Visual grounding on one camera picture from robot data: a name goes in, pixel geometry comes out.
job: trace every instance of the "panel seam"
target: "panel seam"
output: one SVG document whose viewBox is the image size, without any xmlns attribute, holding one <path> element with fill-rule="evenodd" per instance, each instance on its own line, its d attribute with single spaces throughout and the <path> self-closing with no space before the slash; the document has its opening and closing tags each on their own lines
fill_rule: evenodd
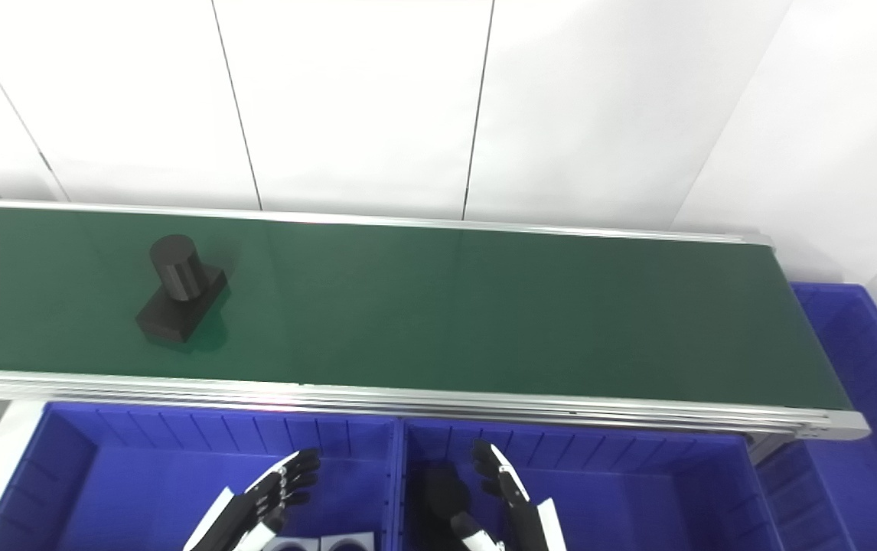
<svg viewBox="0 0 877 551">
<path fill-rule="evenodd" d="M 680 205 L 676 207 L 676 213 L 673 213 L 672 219 L 670 219 L 670 224 L 667 226 L 667 229 L 676 226 L 676 219 L 680 217 L 680 213 L 683 212 L 683 206 L 686 205 L 687 199 L 690 199 L 691 193 L 693 193 L 693 189 L 697 186 L 697 181 L 700 179 L 701 174 L 704 174 L 704 168 L 707 168 L 708 161 L 711 160 L 711 156 L 714 155 L 714 150 L 718 148 L 718 144 L 721 143 L 721 137 L 725 135 L 726 129 L 732 123 L 732 119 L 735 118 L 735 112 L 738 109 L 738 106 L 742 104 L 742 99 L 748 93 L 748 86 L 751 85 L 751 81 L 755 78 L 756 74 L 758 74 L 761 69 L 761 62 L 765 60 L 766 56 L 768 56 L 768 50 L 771 49 L 772 45 L 775 43 L 775 36 L 778 36 L 778 32 L 781 31 L 782 25 L 785 24 L 786 18 L 788 18 L 789 11 L 792 10 L 792 4 L 795 0 L 791 0 L 788 5 L 785 7 L 785 13 L 782 14 L 782 19 L 775 25 L 775 32 L 772 32 L 771 38 L 768 39 L 768 46 L 766 46 L 765 51 L 761 52 L 761 58 L 759 58 L 758 62 L 755 64 L 755 70 L 751 72 L 748 76 L 748 80 L 745 81 L 744 88 L 742 88 L 742 93 L 738 95 L 738 99 L 735 101 L 735 105 L 732 105 L 732 111 L 728 114 L 728 119 L 721 126 L 721 132 L 718 132 L 717 139 L 714 139 L 714 144 L 711 145 L 711 148 L 707 151 L 707 157 L 704 157 L 704 162 L 700 165 L 700 170 L 697 171 L 697 174 L 694 175 L 693 180 L 690 181 L 690 186 L 687 186 L 686 194 L 683 195 L 683 199 L 680 200 Z"/>
<path fill-rule="evenodd" d="M 480 108 L 483 105 L 483 84 L 487 77 L 487 59 L 490 58 L 490 35 L 494 30 L 494 10 L 497 0 L 490 0 L 490 24 L 487 26 L 487 44 L 483 49 L 483 69 L 480 70 L 480 93 L 476 99 L 476 119 L 473 121 L 473 140 L 469 145 L 469 167 L 466 168 L 466 189 L 462 195 L 462 215 L 459 220 L 466 220 L 466 205 L 469 203 L 469 184 L 473 178 L 473 157 L 476 155 L 476 133 L 480 128 Z"/>
<path fill-rule="evenodd" d="M 50 172 L 51 178 L 54 179 L 54 183 L 57 184 L 57 189 L 61 192 L 61 195 L 64 196 L 64 201 L 71 202 L 71 197 L 68 195 L 67 189 L 64 189 L 64 184 L 61 184 L 60 178 L 57 177 L 56 172 L 54 172 L 54 167 L 51 167 L 51 163 L 47 160 L 47 156 L 44 156 L 44 151 L 41 150 L 41 146 L 37 143 L 37 139 L 34 139 L 33 133 L 30 132 L 30 128 L 28 128 L 27 123 L 23 119 L 23 116 L 20 116 L 20 112 L 16 109 L 16 105 L 13 103 L 12 98 L 7 93 L 7 88 L 4 88 L 4 84 L 0 81 L 0 92 L 4 95 L 4 99 L 7 100 L 7 104 L 13 115 L 16 116 L 16 119 L 20 123 L 20 126 L 23 128 L 23 132 L 26 133 L 27 139 L 30 139 L 30 143 L 33 144 L 34 149 L 37 151 L 37 156 L 41 158 L 41 161 L 44 163 L 44 167 L 47 171 Z"/>
<path fill-rule="evenodd" d="M 228 62 L 228 50 L 224 46 L 224 34 L 221 32 L 221 21 L 217 17 L 217 6 L 214 0 L 210 0 L 210 10 L 214 12 L 214 25 L 217 28 L 217 40 L 221 44 L 221 56 L 224 58 L 224 70 L 228 73 L 228 84 L 231 85 L 231 98 L 235 101 L 235 114 L 238 116 L 238 128 L 242 132 L 242 143 L 245 144 L 245 157 L 249 161 L 249 171 L 252 172 L 252 185 L 256 189 L 258 210 L 265 210 L 261 204 L 261 193 L 258 191 L 258 181 L 254 174 L 252 163 L 252 150 L 249 149 L 249 139 L 245 135 L 245 122 L 242 120 L 242 108 L 238 104 L 238 92 L 235 91 L 235 80 L 231 77 L 231 64 Z"/>
</svg>

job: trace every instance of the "black block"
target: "black block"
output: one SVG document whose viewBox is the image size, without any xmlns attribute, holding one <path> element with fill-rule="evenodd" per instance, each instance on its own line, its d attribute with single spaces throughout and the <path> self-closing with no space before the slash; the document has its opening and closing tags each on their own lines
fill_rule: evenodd
<svg viewBox="0 0 877 551">
<path fill-rule="evenodd" d="M 218 295 L 228 286 L 228 278 L 221 268 L 203 265 L 203 269 L 207 276 L 207 288 L 194 299 L 174 300 L 162 285 L 156 289 L 156 293 L 135 316 L 135 322 L 138 322 L 142 331 L 167 341 L 187 342 Z"/>
</svg>

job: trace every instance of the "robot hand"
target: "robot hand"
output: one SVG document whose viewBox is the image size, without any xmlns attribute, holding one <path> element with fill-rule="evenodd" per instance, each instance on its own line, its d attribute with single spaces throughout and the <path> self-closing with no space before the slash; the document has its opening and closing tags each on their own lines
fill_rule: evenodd
<svg viewBox="0 0 877 551">
<path fill-rule="evenodd" d="M 506 502 L 520 551 L 566 551 L 554 500 L 548 498 L 537 506 L 530 503 L 523 482 L 497 446 L 474 440 L 473 467 L 485 478 L 483 491 Z"/>
<path fill-rule="evenodd" d="M 420 478 L 409 482 L 420 493 L 413 502 L 421 515 L 423 548 L 428 551 L 504 551 L 502 542 L 494 540 L 469 514 L 472 496 L 466 483 L 452 464 L 431 467 Z"/>
<path fill-rule="evenodd" d="M 319 450 L 298 451 L 268 468 L 243 493 L 224 488 L 184 551 L 260 551 L 285 524 L 285 509 L 309 502 Z"/>
</svg>

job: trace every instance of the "black cylinder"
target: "black cylinder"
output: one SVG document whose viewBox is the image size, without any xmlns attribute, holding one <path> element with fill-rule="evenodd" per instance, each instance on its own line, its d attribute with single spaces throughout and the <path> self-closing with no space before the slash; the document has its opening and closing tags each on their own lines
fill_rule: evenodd
<svg viewBox="0 0 877 551">
<path fill-rule="evenodd" d="M 186 302 L 207 289 L 207 274 L 194 241 L 186 235 L 167 235 L 149 248 L 149 258 L 163 289 L 173 300 Z"/>
</svg>

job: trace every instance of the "blue crate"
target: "blue crate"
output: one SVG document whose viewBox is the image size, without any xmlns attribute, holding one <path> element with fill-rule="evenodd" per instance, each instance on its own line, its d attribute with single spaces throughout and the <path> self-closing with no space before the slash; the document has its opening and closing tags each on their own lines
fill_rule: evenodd
<svg viewBox="0 0 877 551">
<path fill-rule="evenodd" d="M 294 450 L 322 451 L 286 536 L 390 541 L 395 419 L 49 404 L 0 501 L 0 551 L 177 551 L 224 486 L 240 492 Z"/>
<path fill-rule="evenodd" d="M 480 436 L 534 499 L 554 497 L 571 551 L 781 548 L 737 436 L 49 404 L 0 501 L 0 551 L 175 551 L 222 487 L 305 447 L 322 450 L 320 484 L 286 536 L 373 531 L 378 549 L 411 551 L 406 475 L 455 458 L 477 484 L 466 466 Z M 503 533 L 497 499 L 477 492 L 473 512 Z"/>
<path fill-rule="evenodd" d="M 403 483 L 450 461 L 471 489 L 473 516 L 498 537 L 504 509 L 478 489 L 473 439 L 503 451 L 534 501 L 554 498 L 570 551 L 781 550 L 737 436 L 444 419 L 410 419 L 404 430 Z M 421 551 L 405 492 L 397 536 L 404 550 Z"/>
<path fill-rule="evenodd" d="M 877 309 L 858 285 L 793 290 L 872 436 L 789 445 L 761 482 L 788 551 L 877 551 Z"/>
</svg>

